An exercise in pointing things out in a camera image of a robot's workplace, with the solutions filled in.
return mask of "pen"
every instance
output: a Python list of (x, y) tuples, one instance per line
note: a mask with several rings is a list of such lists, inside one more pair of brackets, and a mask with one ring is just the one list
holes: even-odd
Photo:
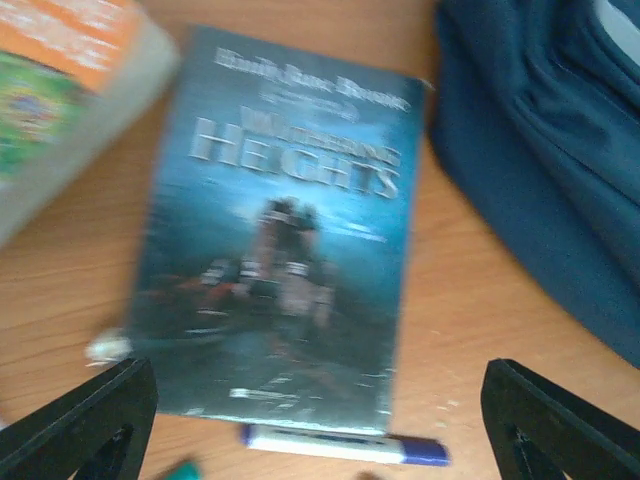
[(449, 465), (446, 448), (432, 439), (377, 437), (266, 425), (244, 425), (242, 441), (248, 448), (271, 452), (388, 464), (404, 463), (435, 467)]

